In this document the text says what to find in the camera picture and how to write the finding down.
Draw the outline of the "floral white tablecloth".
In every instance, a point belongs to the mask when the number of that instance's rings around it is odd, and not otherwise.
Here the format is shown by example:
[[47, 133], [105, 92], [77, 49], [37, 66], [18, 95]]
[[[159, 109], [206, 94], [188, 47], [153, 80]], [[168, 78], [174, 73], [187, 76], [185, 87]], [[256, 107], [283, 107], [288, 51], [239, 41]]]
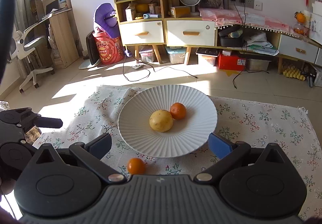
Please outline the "floral white tablecloth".
[[[58, 130], [43, 129], [34, 146], [50, 143], [67, 148], [72, 143], [89, 142], [109, 133], [112, 147], [103, 161], [129, 175], [127, 163], [141, 159], [149, 175], [194, 176], [218, 162], [218, 157], [203, 145], [185, 156], [157, 158], [128, 146], [118, 131], [118, 117], [125, 104], [138, 93], [139, 87], [100, 86], [80, 91], [70, 103], [53, 105], [41, 111], [43, 116], [58, 117]], [[307, 189], [307, 198], [299, 216], [306, 220], [321, 217], [321, 146], [306, 110], [275, 104], [212, 97], [217, 110], [215, 132], [229, 141], [244, 141], [253, 148], [278, 144], [298, 170]]]

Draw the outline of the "pink cloth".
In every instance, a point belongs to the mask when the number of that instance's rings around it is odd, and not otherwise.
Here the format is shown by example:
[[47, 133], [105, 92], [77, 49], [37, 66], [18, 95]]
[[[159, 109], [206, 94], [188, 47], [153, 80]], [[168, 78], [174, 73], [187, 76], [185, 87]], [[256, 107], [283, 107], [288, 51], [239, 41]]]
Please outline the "pink cloth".
[[263, 29], [298, 37], [291, 26], [268, 16], [244, 13], [229, 9], [199, 8], [203, 21], [214, 21], [216, 26], [244, 25], [255, 29]]

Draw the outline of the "white ribbed plate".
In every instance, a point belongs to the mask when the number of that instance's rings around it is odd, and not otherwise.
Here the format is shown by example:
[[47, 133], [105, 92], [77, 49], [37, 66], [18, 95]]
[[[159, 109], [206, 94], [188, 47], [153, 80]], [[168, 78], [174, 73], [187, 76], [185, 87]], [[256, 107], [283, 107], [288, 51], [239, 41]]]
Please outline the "white ribbed plate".
[[155, 158], [187, 155], [208, 141], [218, 122], [213, 101], [184, 85], [148, 88], [120, 111], [118, 129], [136, 152]]

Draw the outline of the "orange tangerine with stem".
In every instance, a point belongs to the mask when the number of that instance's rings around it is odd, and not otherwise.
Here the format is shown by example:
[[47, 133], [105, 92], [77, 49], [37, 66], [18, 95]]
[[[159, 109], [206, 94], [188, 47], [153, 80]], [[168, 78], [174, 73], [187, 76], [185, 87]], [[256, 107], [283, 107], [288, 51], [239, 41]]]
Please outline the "orange tangerine with stem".
[[131, 175], [144, 175], [146, 165], [140, 158], [131, 158], [127, 163], [127, 170]]

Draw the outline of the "white office chair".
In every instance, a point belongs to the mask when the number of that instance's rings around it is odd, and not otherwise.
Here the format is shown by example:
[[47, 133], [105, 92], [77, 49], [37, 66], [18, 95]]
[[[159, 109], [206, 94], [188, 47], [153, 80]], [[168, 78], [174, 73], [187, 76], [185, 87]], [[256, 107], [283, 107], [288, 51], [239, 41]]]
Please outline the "white office chair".
[[[45, 36], [40, 36], [35, 38], [34, 40], [32, 40], [29, 43], [26, 43], [26, 38], [28, 36], [28, 34], [38, 25], [40, 25], [41, 23], [43, 23], [45, 21], [39, 21], [33, 25], [31, 25], [30, 27], [28, 27], [27, 29], [25, 29], [23, 32], [20, 30], [16, 30], [15, 26], [12, 32], [12, 39], [15, 42], [15, 49], [13, 53], [10, 53], [10, 57], [11, 60], [13, 60], [14, 58], [17, 58], [19, 60], [22, 60], [26, 57], [29, 57], [29, 55], [31, 53], [33, 53], [36, 50], [36, 47], [39, 46], [40, 44], [42, 44], [42, 42], [46, 41]], [[53, 67], [48, 67], [48, 68], [41, 68], [41, 69], [33, 69], [25, 78], [24, 82], [20, 85], [19, 87], [19, 92], [23, 93], [24, 92], [24, 86], [27, 85], [29, 83], [29, 81], [31, 79], [33, 79], [33, 86], [34, 88], [38, 88], [39, 84], [37, 83], [37, 75], [38, 74], [44, 74], [44, 73], [52, 73], [54, 74], [54, 68]]]

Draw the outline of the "clear storage bin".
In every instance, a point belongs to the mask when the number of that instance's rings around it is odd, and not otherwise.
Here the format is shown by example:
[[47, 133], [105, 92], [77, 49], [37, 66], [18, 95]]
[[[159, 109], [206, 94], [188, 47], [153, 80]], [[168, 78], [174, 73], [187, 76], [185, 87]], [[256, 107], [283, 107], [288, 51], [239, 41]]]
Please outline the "clear storage bin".
[[186, 47], [165, 47], [171, 64], [182, 64], [185, 62]]

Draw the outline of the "purple plush toy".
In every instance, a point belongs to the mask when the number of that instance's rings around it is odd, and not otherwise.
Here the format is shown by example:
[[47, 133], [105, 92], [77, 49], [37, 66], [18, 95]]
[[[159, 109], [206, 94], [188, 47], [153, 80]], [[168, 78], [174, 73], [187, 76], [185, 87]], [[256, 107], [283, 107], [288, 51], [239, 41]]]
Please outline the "purple plush toy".
[[102, 3], [94, 12], [93, 29], [95, 32], [105, 31], [110, 38], [120, 36], [116, 11], [110, 3]]

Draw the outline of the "small orange tangerine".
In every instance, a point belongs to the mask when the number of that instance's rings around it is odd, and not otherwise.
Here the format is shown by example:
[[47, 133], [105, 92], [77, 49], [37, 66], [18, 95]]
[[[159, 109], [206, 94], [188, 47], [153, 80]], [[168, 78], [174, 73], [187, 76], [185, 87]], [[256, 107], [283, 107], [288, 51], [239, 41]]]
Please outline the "small orange tangerine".
[[170, 113], [175, 120], [182, 120], [186, 117], [186, 107], [181, 103], [174, 103], [170, 107]]

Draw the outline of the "red box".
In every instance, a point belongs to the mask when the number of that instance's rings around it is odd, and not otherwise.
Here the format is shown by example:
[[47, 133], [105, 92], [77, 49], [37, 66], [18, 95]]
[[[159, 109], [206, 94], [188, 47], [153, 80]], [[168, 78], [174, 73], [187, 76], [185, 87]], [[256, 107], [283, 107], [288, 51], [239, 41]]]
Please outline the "red box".
[[246, 58], [239, 55], [226, 56], [222, 53], [218, 56], [218, 68], [220, 70], [243, 71], [246, 66]]

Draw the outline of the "yellow round fruit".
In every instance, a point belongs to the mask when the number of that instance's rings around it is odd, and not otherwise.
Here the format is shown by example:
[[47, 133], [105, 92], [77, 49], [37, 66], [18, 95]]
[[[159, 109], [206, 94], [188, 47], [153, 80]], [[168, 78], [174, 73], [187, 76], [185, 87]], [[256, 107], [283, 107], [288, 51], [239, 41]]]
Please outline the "yellow round fruit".
[[173, 126], [173, 117], [169, 111], [157, 110], [149, 119], [150, 127], [157, 132], [167, 132]]

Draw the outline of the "black flat heater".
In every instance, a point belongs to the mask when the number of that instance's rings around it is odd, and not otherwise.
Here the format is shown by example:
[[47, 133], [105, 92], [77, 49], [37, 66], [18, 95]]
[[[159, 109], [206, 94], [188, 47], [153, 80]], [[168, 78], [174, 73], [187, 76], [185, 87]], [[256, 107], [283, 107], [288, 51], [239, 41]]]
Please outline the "black flat heater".
[[84, 61], [79, 65], [79, 69], [90, 69], [97, 67], [100, 64], [100, 57], [96, 45], [94, 31], [86, 36], [87, 56], [84, 56]]

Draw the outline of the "wooden shelf cabinet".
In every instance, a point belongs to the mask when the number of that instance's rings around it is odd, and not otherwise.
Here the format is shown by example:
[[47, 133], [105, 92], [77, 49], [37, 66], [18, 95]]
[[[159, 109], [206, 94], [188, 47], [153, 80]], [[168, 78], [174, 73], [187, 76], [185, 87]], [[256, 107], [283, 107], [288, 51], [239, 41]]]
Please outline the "wooden shelf cabinet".
[[123, 46], [133, 47], [132, 53], [138, 59], [139, 47], [148, 45], [161, 64], [158, 47], [166, 43], [168, 0], [114, 0], [114, 4]]

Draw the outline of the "yellow egg tray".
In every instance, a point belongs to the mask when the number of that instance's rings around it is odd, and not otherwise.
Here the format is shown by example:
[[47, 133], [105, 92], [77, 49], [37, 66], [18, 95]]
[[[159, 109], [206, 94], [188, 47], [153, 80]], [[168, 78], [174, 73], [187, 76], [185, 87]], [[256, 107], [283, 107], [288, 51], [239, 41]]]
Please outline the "yellow egg tray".
[[282, 64], [282, 74], [286, 78], [298, 79], [300, 81], [305, 81], [306, 79], [303, 66], [298, 66], [289, 62], [284, 62]]

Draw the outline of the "red snack bucket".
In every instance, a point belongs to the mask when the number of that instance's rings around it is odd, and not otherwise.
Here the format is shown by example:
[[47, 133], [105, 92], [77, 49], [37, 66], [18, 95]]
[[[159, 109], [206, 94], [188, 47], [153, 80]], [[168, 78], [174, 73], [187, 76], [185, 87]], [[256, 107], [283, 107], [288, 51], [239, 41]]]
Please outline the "red snack bucket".
[[121, 37], [111, 38], [105, 31], [93, 32], [102, 64], [114, 64], [124, 59]]

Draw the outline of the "low wooden tv cabinet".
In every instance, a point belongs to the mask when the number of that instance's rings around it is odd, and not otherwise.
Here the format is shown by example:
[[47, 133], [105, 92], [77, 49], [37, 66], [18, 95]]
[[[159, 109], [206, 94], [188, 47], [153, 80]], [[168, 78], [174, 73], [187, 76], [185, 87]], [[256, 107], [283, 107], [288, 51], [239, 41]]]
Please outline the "low wooden tv cabinet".
[[202, 18], [166, 18], [164, 32], [168, 47], [186, 49], [184, 64], [193, 48], [240, 51], [263, 57], [278, 57], [278, 72], [284, 59], [303, 61], [321, 67], [321, 44], [293, 31], [254, 24], [219, 25]]

